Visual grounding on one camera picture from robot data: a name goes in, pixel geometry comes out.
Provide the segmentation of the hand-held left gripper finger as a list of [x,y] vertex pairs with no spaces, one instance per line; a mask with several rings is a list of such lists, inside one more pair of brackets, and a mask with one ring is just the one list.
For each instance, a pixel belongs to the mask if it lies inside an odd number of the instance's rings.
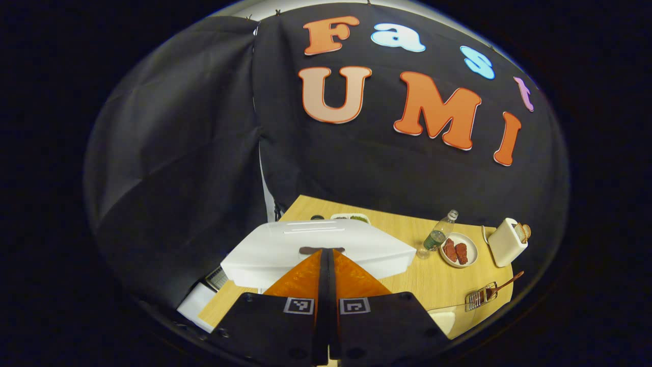
[[328,364],[328,249],[301,261],[267,293],[240,295],[209,343],[248,366]]
[[329,251],[331,356],[342,364],[423,364],[451,341],[410,291],[394,293],[337,249]]

